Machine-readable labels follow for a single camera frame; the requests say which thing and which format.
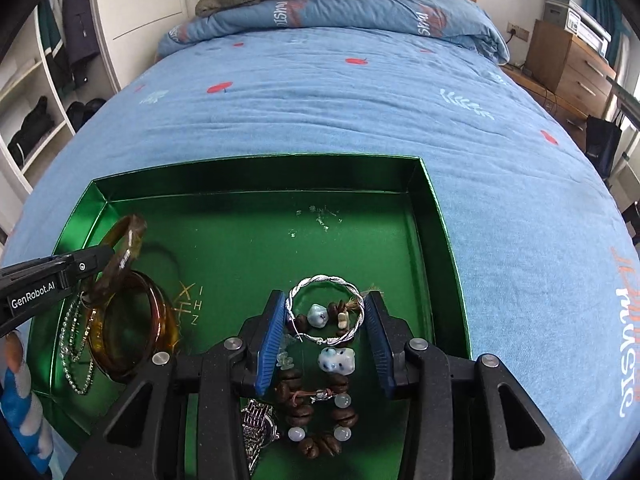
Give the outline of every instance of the silver bead chain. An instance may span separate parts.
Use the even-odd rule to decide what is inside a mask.
[[[91,361],[89,362],[89,371],[86,374],[86,379],[84,380],[84,386],[82,388],[78,387],[78,385],[74,381],[74,378],[71,376],[71,371],[69,370],[69,362],[67,361],[67,359],[70,359],[71,362],[77,363],[80,360],[82,352],[84,351],[84,346],[86,345],[86,340],[89,337],[91,323],[94,321],[95,317],[95,309],[93,309],[86,324],[86,328],[84,329],[84,335],[82,336],[80,349],[76,351],[76,332],[78,330],[78,320],[80,318],[81,303],[82,300],[80,298],[80,294],[78,294],[65,312],[65,318],[62,321],[62,328],[60,329],[60,339],[58,345],[60,347],[60,360],[62,361],[62,369],[64,370],[65,377],[67,382],[69,383],[69,386],[71,386],[76,394],[85,395],[89,391],[89,387],[94,380],[94,358],[90,358]],[[72,316],[73,318],[71,321],[71,327],[69,329],[69,335],[67,338],[66,332],[69,325],[69,318],[71,318]]]

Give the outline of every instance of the clear stone bead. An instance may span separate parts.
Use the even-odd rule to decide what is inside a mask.
[[[338,408],[348,408],[351,404],[351,396],[349,394],[338,394],[335,396],[334,402]]]
[[[342,426],[336,426],[334,429],[334,437],[340,442],[346,442],[351,438],[350,428],[343,428]]]
[[[297,426],[289,428],[289,433],[287,434],[289,435],[289,439],[293,442],[300,442],[306,435],[305,430]]]

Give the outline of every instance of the teal curtain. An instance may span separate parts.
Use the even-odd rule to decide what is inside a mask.
[[[582,0],[582,8],[611,35],[611,43],[607,49],[606,57],[609,64],[613,66],[618,56],[620,35],[630,36],[630,31],[622,24],[620,6],[615,0]]]

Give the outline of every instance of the drawer handle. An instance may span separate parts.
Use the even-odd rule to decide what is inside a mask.
[[[591,68],[591,70],[593,70],[596,74],[598,74],[601,78],[604,78],[604,74],[598,70],[593,64],[591,64],[589,61],[584,60],[584,62],[589,66],[589,68]]]
[[[580,85],[584,90],[586,90],[587,92],[589,92],[592,96],[596,97],[596,92],[594,92],[593,90],[591,90],[588,86],[583,85],[580,81],[576,81],[578,83],[578,85]]]
[[[582,126],[578,126],[576,123],[574,123],[571,119],[567,119],[566,120],[571,126],[574,126],[575,128],[578,128],[581,132],[584,131],[584,128]]]

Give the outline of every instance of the open closet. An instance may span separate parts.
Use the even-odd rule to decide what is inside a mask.
[[[11,232],[55,156],[114,94],[94,30],[90,0],[42,0],[0,63],[1,232]]]

